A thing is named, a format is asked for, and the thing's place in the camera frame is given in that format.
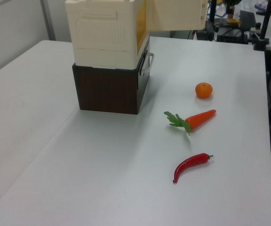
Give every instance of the dark brown box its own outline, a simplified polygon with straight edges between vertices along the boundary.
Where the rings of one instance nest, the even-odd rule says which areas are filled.
[[[149,41],[134,70],[103,69],[73,65],[73,74],[81,110],[138,114],[147,86],[149,67],[145,61]]]

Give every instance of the plastic fruit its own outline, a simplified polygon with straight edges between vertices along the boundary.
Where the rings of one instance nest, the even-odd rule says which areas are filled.
[[[202,82],[199,83],[196,87],[195,87],[195,92],[196,95],[200,98],[209,98],[212,94],[213,91],[213,87],[206,82]]]

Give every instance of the carrot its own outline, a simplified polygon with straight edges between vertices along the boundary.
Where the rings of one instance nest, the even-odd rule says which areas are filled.
[[[164,112],[164,114],[167,116],[169,121],[172,122],[169,124],[170,126],[184,127],[186,132],[190,135],[191,129],[194,129],[209,120],[215,114],[215,112],[216,110],[210,110],[191,116],[186,120],[181,119],[178,114],[173,115],[170,112]]]
[[[210,110],[187,118],[185,121],[190,124],[191,129],[194,129],[204,122],[208,121],[216,113],[216,110]]]

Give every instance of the box handle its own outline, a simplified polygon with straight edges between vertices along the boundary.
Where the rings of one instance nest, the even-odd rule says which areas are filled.
[[[145,65],[145,64],[147,63],[147,61],[149,61],[149,58],[150,58],[150,57],[152,57],[152,58],[151,58],[151,61],[150,61],[150,65],[149,65],[149,67],[148,67],[147,69],[142,69],[142,70],[141,70],[141,75],[144,75],[145,73],[149,73],[149,72],[150,72],[151,66],[152,66],[152,63],[153,63],[153,59],[154,59],[154,54],[153,54],[153,53],[147,53],[147,54],[146,54],[145,61],[144,61],[144,63],[143,63],[143,65]]]

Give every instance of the green leaves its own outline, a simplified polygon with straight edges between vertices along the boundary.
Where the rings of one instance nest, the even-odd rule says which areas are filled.
[[[181,119],[178,114],[176,114],[175,116],[170,112],[164,112],[164,114],[167,116],[167,119],[169,119],[169,121],[172,122],[169,124],[170,126],[184,127],[187,134],[190,135],[191,132],[190,124]]]

